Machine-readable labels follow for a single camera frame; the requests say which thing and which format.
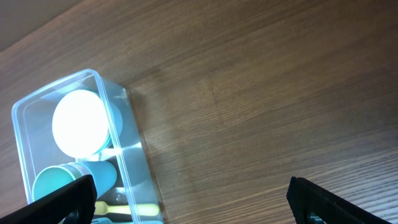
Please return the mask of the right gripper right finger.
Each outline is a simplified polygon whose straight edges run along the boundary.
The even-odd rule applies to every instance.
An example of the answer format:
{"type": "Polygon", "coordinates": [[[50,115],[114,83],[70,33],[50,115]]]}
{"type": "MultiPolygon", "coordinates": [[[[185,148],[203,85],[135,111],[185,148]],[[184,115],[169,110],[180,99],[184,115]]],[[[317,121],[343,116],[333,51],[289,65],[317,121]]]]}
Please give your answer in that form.
{"type": "Polygon", "coordinates": [[[302,177],[292,177],[287,200],[299,224],[389,224],[302,177]]]}

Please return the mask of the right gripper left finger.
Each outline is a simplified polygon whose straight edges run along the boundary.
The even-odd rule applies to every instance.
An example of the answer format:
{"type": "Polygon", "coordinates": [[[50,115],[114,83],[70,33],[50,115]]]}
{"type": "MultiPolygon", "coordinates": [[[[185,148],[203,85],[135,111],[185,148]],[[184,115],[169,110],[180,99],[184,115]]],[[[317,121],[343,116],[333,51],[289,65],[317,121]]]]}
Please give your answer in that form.
{"type": "Polygon", "coordinates": [[[1,218],[7,224],[90,224],[97,192],[92,175],[84,175],[22,209],[1,218]]]}

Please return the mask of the yellow fork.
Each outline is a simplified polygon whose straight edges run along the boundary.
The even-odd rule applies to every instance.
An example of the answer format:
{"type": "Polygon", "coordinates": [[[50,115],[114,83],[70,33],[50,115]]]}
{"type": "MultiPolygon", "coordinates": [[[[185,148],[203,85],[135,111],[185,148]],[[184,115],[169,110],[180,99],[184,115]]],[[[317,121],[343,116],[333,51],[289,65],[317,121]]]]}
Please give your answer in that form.
{"type": "MultiPolygon", "coordinates": [[[[154,217],[160,212],[158,205],[153,203],[137,204],[133,206],[134,211],[139,216],[154,217]]],[[[104,201],[95,202],[95,215],[107,215],[109,213],[117,213],[124,215],[131,215],[131,208],[129,205],[108,205],[104,201]]]]}

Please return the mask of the green cup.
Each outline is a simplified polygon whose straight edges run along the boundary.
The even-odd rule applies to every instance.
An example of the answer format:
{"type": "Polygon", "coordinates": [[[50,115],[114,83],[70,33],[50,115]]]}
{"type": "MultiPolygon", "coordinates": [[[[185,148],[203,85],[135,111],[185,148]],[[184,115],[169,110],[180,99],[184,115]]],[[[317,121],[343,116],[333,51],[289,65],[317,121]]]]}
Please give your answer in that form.
{"type": "Polygon", "coordinates": [[[50,166],[42,170],[34,180],[32,198],[37,201],[40,198],[62,188],[78,178],[67,166],[50,166]]]}

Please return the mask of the blue cup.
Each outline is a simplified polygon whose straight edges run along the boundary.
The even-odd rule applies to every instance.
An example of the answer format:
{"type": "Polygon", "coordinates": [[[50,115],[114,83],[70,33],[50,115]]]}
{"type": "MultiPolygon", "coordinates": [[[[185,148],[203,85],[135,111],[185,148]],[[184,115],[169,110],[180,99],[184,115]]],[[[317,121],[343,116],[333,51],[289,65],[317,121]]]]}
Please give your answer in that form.
{"type": "Polygon", "coordinates": [[[78,163],[93,176],[97,198],[104,195],[116,183],[117,171],[112,163],[108,161],[82,161],[78,163]]]}

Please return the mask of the green bowl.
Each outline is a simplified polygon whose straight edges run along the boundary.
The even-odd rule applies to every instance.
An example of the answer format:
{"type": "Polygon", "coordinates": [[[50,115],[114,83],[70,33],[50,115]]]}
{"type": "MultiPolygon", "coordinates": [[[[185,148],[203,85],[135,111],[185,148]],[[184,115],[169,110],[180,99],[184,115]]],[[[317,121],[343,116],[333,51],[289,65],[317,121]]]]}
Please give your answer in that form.
{"type": "Polygon", "coordinates": [[[100,148],[100,151],[106,148],[109,148],[113,145],[112,138],[111,138],[111,121],[110,117],[113,118],[113,124],[116,130],[116,134],[119,136],[121,134],[121,131],[123,129],[123,121],[122,121],[122,116],[119,108],[114,104],[110,103],[109,104],[109,110],[106,111],[106,119],[109,124],[108,127],[108,135],[103,143],[103,145],[100,148]]]}

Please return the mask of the white pink bowl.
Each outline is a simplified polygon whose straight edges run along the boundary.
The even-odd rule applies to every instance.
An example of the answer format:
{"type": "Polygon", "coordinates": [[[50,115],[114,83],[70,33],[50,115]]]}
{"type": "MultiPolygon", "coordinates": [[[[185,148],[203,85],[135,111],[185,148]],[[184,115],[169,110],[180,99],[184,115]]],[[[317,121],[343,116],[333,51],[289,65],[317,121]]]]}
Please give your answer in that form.
{"type": "Polygon", "coordinates": [[[109,124],[102,99],[89,90],[74,90],[56,106],[52,119],[52,134],[59,149],[77,159],[100,151],[109,124]]]}

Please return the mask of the light blue fork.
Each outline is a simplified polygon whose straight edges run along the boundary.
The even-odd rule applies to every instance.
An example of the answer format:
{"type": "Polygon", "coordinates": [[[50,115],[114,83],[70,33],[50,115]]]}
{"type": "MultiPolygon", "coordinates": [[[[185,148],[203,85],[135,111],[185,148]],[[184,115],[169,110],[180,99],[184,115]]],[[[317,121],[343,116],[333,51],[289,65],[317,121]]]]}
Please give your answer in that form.
{"type": "Polygon", "coordinates": [[[132,224],[132,222],[112,222],[109,218],[95,218],[92,219],[91,224],[132,224]]]}

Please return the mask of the light blue bowl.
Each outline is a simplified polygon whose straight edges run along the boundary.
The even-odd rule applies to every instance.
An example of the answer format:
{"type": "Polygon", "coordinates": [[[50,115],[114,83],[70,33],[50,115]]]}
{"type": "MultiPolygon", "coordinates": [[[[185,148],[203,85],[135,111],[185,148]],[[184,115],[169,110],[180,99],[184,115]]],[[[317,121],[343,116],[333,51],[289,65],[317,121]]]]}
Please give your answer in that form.
{"type": "Polygon", "coordinates": [[[113,125],[113,128],[109,128],[109,138],[107,146],[111,147],[113,145],[111,130],[115,130],[116,136],[119,139],[123,131],[123,117],[120,109],[113,102],[110,101],[108,105],[109,125],[113,125]]]}

